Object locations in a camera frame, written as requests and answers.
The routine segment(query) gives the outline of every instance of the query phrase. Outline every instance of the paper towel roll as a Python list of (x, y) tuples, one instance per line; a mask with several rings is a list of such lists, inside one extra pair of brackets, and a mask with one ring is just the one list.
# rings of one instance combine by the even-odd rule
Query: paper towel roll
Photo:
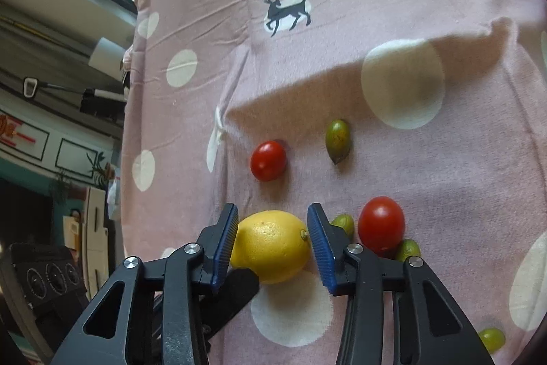
[(124, 58), (125, 49), (118, 44), (101, 38), (89, 58), (89, 65), (108, 76), (121, 81), (122, 71), (120, 70), (121, 60)]

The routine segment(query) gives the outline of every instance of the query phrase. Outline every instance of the red cherry tomato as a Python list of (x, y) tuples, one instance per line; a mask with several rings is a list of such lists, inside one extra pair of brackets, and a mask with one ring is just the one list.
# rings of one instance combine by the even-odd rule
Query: red cherry tomato
[(384, 257), (403, 239), (403, 210), (389, 197), (375, 197), (361, 211), (358, 231), (363, 245)]
[(266, 141), (251, 155), (251, 172), (260, 181), (272, 181), (281, 176), (286, 167), (286, 153), (281, 144)]

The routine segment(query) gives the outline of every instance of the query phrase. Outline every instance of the silver bolt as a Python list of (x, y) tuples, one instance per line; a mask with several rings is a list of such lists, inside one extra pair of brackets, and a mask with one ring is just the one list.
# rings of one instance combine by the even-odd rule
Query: silver bolt
[(201, 246), (197, 243), (188, 243), (184, 247), (184, 252), (187, 254), (195, 254), (196, 252), (200, 252)]
[(347, 250), (352, 254), (360, 254), (363, 252), (363, 246), (361, 246), (359, 243), (350, 243), (349, 245), (347, 245)]
[(421, 257), (412, 256), (409, 258), (409, 264), (410, 266), (413, 266), (414, 268), (419, 268), (423, 266), (423, 260)]
[(138, 258), (137, 257), (127, 257), (124, 260), (124, 266), (128, 269), (134, 268), (138, 265)]

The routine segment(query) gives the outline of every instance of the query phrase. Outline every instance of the reindeer print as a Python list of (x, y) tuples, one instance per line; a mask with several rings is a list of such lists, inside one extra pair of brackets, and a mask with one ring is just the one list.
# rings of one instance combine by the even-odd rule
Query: reindeer print
[(281, 0), (264, 0), (264, 2), (270, 5), (267, 14), (268, 22), (266, 23), (268, 30), (272, 30), (272, 24), (275, 22), (271, 36), (272, 38), (275, 36), (275, 33), (277, 33), (280, 20), (288, 16), (292, 16), (294, 18), (293, 25), (289, 30), (296, 27), (296, 24), (301, 16), (305, 16), (307, 18), (306, 26), (311, 24), (310, 13), (306, 11), (306, 0), (301, 0), (298, 3), (287, 5), (286, 7), (281, 6)]

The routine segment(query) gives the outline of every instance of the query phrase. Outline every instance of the white polka dot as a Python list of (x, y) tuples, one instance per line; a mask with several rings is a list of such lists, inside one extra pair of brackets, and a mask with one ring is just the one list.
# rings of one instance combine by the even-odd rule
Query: white polka dot
[(221, 143), (223, 133), (224, 128), (222, 127), (221, 111), (217, 107), (214, 111), (214, 126), (211, 137), (209, 138), (209, 144), (207, 144), (207, 155), (205, 158), (209, 172), (213, 172), (214, 160), (217, 159), (217, 149), (218, 145)]
[(321, 279), (302, 271), (290, 280), (263, 285), (251, 301), (258, 331), (284, 347), (302, 347), (319, 339), (333, 319), (333, 304)]
[(149, 150), (143, 150), (133, 161), (133, 180), (140, 191), (144, 192), (152, 184), (156, 171), (156, 160)]
[(182, 87), (192, 79), (198, 67), (198, 57), (189, 49), (181, 50), (169, 62), (166, 76), (172, 87)]
[(545, 68), (547, 69), (547, 33), (542, 31), (542, 53), (543, 53), (543, 62), (545, 63)]
[(161, 253), (161, 258), (169, 257), (175, 251), (176, 251), (175, 248), (165, 248), (163, 252)]
[(143, 38), (148, 39), (154, 33), (156, 27), (160, 22), (160, 15), (156, 12), (151, 13), (146, 19), (143, 19), (141, 23), (137, 26), (137, 33)]
[(424, 39), (389, 41), (372, 49), (361, 71), (363, 96), (385, 124), (408, 130), (430, 122), (445, 93), (442, 63)]
[[(295, 5), (300, 2), (302, 2), (302, 0), (280, 0), (281, 6), (279, 8), (282, 9), (284, 7), (288, 7), (289, 5)], [(304, 10), (308, 14), (311, 12), (310, 1), (306, 0), (306, 2), (304, 3)], [(288, 30), (289, 28), (293, 26), (295, 19), (296, 18), (291, 15), (280, 19), (279, 27), (277, 27), (277, 31)], [(275, 22), (272, 22), (272, 24), (270, 24), (271, 29), (269, 29), (266, 25), (269, 21), (270, 20), (268, 19), (268, 13), (266, 13), (266, 15), (264, 16), (264, 30), (266, 30), (266, 32), (268, 32), (269, 34), (272, 34), (275, 28)], [(300, 17), (298, 18), (298, 21), (296, 24), (299, 24), (302, 21), (307, 21), (307, 17), (304, 14), (300, 14)]]
[(536, 329), (547, 311), (547, 232), (534, 242), (519, 269), (509, 293), (509, 312), (515, 325)]

